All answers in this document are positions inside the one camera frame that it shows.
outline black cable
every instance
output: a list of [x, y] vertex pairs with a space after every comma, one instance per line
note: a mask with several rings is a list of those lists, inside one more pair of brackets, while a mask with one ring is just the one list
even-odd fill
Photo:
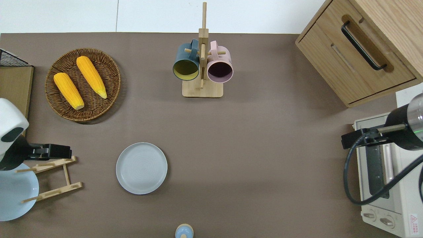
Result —
[[422, 170], [420, 171], [420, 176], [419, 176], [419, 194], [420, 194], [420, 199], [423, 202], [422, 183], [423, 183], [423, 167], [422, 167]]
[[[411, 162], [407, 167], [405, 167], [397, 176], [395, 176], [387, 185], [385, 185], [382, 189], [380, 189], [377, 193], [375, 193], [373, 196], [369, 197], [368, 199], [365, 199], [363, 201], [355, 200], [348, 189], [348, 167], [349, 162], [351, 160], [352, 153], [355, 151], [355, 148], [361, 143], [362, 140], [364, 140], [367, 136], [370, 134], [379, 133], [377, 129], [370, 130], [363, 135], [361, 135], [352, 145], [351, 149], [348, 152], [348, 155], [346, 157], [345, 166], [344, 166], [344, 174], [343, 174], [343, 183], [344, 183], [344, 189], [345, 194], [348, 197], [348, 199], [356, 204], [356, 205], [366, 205], [371, 202], [374, 202], [376, 199], [380, 198], [381, 195], [388, 192], [395, 184], [397, 184], [402, 178], [404, 178], [408, 173], [410, 173], [415, 167], [417, 167], [419, 164], [423, 162], [423, 155], [420, 155], [417, 159], [415, 159], [413, 162]], [[419, 177], [419, 191], [420, 191], [420, 198], [423, 202], [423, 195], [422, 195], [422, 189], [421, 185], [423, 183], [423, 168], [420, 172]]]

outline mug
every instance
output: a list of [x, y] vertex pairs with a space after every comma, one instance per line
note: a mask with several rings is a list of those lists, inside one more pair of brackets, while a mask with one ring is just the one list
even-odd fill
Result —
[[215, 83], [228, 82], [233, 76], [232, 59], [226, 47], [218, 46], [216, 41], [210, 42], [211, 56], [207, 58], [207, 76]]
[[181, 80], [189, 81], [198, 76], [200, 72], [200, 58], [197, 55], [198, 40], [192, 39], [191, 43], [185, 43], [179, 46], [176, 53], [175, 63], [173, 64], [173, 73]]

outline drawer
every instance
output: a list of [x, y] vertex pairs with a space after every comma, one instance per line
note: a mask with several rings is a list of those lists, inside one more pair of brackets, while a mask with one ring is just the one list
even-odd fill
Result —
[[[342, 33], [341, 27], [347, 23], [346, 30], [378, 66], [386, 64], [382, 70], [374, 70], [359, 51]], [[335, 47], [337, 55], [348, 66], [355, 77], [362, 78], [373, 93], [406, 83], [415, 79], [403, 62], [388, 47], [376, 31], [347, 0], [333, 0], [317, 19], [319, 26]]]
[[374, 93], [318, 25], [297, 46], [346, 105]]

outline oven door handle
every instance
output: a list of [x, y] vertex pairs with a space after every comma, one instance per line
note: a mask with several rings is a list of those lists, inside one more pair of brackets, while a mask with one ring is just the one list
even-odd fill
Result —
[[383, 145], [383, 161], [385, 166], [385, 184], [389, 183], [394, 177], [392, 166], [392, 143]]

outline wire basket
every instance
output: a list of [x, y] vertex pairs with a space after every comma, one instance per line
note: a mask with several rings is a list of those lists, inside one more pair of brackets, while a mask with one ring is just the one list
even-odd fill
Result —
[[[76, 59], [79, 56], [87, 56], [101, 79], [107, 92], [107, 98], [100, 97], [80, 72]], [[79, 110], [66, 101], [54, 82], [54, 75], [66, 73], [78, 89], [84, 101], [84, 107]], [[98, 118], [108, 111], [116, 101], [121, 88], [121, 74], [114, 60], [106, 53], [91, 48], [76, 49], [61, 56], [51, 66], [47, 73], [45, 94], [51, 108], [61, 117], [74, 122], [88, 122]]]
[[11, 53], [0, 49], [0, 66], [32, 66], [32, 65], [12, 55]]

